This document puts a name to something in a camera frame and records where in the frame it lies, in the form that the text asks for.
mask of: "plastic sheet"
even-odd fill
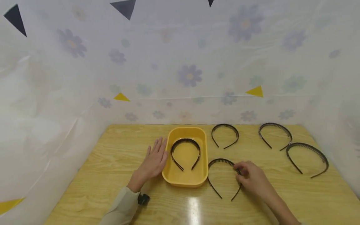
[[[42,224],[111,123],[300,123],[360,196],[358,1],[137,0],[129,16],[11,0],[1,13],[15,4],[27,37],[0,18],[0,202],[21,202],[1,224]],[[263,98],[246,93],[258,86]]]

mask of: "sleeve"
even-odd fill
[[[111,208],[101,219],[99,225],[127,225],[131,222],[138,208],[138,196],[129,188],[121,189]]]

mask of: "wrist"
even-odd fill
[[[127,184],[127,188],[129,188],[130,191],[134,193],[140,192],[141,188],[143,187],[143,185],[146,183],[147,180],[148,179],[144,174],[136,170],[132,174],[129,183]]]
[[[283,201],[276,192],[268,193],[267,195],[260,196],[260,198],[268,207],[280,204]]]

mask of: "yellow tray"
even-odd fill
[[[193,170],[191,167],[199,156],[199,152],[190,143],[182,143],[173,152],[174,159],[184,168],[184,171],[172,161],[170,150],[172,145],[179,139],[190,138],[200,146],[200,160]],[[163,178],[171,185],[177,187],[197,188],[201,186],[209,175],[207,159],[207,142],[205,131],[198,127],[177,127],[170,131],[166,145],[169,152],[164,170]]]

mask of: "floral wall covering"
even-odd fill
[[[0,20],[0,149],[12,149],[0,152],[0,202],[21,203],[1,224],[44,222],[111,123],[301,123],[360,194],[358,1],[0,9],[15,4],[26,36]],[[263,98],[246,93],[258,86]]]

